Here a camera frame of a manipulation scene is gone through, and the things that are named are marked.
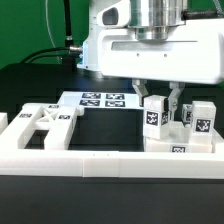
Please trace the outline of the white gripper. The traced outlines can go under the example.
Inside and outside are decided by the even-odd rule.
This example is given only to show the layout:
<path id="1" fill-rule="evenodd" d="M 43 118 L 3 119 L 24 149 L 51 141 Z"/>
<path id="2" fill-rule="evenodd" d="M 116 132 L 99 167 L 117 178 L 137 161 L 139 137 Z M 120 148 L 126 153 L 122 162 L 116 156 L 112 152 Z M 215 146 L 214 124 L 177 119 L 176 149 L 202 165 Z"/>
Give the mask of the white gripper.
<path id="1" fill-rule="evenodd" d="M 139 105 L 146 80 L 169 83 L 170 119 L 186 83 L 224 80 L 224 18 L 189 11 L 183 0 L 120 0 L 97 15 L 98 66 L 107 76 L 133 78 Z"/>

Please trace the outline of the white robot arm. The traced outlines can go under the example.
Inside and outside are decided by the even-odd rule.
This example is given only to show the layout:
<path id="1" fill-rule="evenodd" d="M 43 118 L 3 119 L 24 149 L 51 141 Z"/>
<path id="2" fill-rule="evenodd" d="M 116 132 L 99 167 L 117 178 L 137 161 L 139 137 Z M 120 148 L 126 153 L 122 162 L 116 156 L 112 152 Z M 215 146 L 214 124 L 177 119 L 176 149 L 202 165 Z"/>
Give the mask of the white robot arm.
<path id="1" fill-rule="evenodd" d="M 90 0 L 89 34 L 78 67 L 132 80 L 168 81 L 173 110 L 186 83 L 224 81 L 224 11 L 190 10 L 188 0 Z"/>

